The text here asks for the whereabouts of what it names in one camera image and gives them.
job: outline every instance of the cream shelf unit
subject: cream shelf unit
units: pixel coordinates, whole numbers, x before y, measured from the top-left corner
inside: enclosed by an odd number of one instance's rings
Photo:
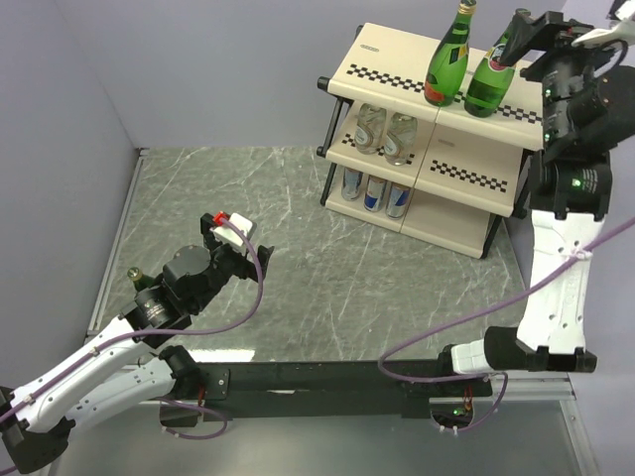
[[[426,69],[438,40],[379,25],[365,24],[331,78],[317,87],[336,98],[324,144],[317,154],[331,162],[321,197],[326,208],[404,233],[474,258],[487,256],[502,217],[524,217],[527,184],[520,172],[533,151],[542,148],[541,86],[518,75],[520,61],[498,111],[476,118],[463,108],[484,51],[470,49],[467,74],[454,103],[437,108],[424,98]],[[383,148],[357,152],[353,137],[361,104],[417,117],[418,131],[410,161],[392,166]],[[337,127],[343,105],[346,116]],[[412,188],[405,216],[393,220],[383,210],[363,207],[363,191],[353,201],[341,197],[337,166]]]

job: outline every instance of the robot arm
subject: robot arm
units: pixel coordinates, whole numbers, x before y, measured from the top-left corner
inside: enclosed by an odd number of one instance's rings
[[[512,64],[529,50],[545,51],[521,71],[527,80],[542,82],[545,118],[543,150],[532,157],[528,177],[535,243],[531,285],[569,257],[579,261],[529,296],[517,328],[489,327],[483,339],[452,346],[454,373],[595,369],[597,359],[586,350],[582,328],[592,257],[584,247],[597,238],[608,211],[608,151],[635,134],[635,68],[618,61],[599,77],[594,71],[610,61],[616,47],[635,43],[633,14],[635,0],[628,0],[617,10],[620,23],[611,31],[565,21],[561,12],[513,19],[501,62]]]
[[[79,431],[198,378],[197,367],[183,347],[168,347],[136,371],[111,377],[174,335],[133,332],[185,329],[191,316],[198,315],[232,276],[258,281],[255,265],[243,254],[242,239],[221,224],[221,218],[247,238],[255,230],[254,223],[237,213],[204,215],[200,220],[204,248],[180,249],[150,286],[138,291],[92,341],[56,368],[18,389],[0,388],[0,431],[20,472],[34,472],[57,459]],[[263,278],[272,253],[273,248],[258,249]],[[121,340],[101,348],[100,344],[116,338]],[[85,361],[77,365],[79,359]],[[48,389],[35,398],[43,386]]]

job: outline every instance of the red bull can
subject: red bull can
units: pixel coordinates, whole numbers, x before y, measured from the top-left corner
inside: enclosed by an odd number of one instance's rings
[[[401,218],[406,213],[410,188],[393,183],[388,193],[388,203],[386,203],[386,214],[391,218]]]
[[[387,183],[384,178],[368,176],[366,196],[364,197],[364,207],[368,211],[379,211],[381,209]]]
[[[363,173],[355,169],[344,168],[344,177],[341,184],[341,196],[344,200],[354,200],[359,196],[361,178]]]

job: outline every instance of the bottle cap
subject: bottle cap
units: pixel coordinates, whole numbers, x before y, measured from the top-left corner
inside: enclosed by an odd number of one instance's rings
[[[130,268],[127,275],[130,281],[139,281],[143,277],[143,273],[137,267]]]
[[[471,15],[476,10],[476,0],[460,0],[458,4],[458,13],[463,15]]]

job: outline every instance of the cable tie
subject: cable tie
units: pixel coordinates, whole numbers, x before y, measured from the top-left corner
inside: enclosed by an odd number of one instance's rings
[[[587,250],[579,249],[573,252],[578,261],[588,261],[593,257],[593,253]]]

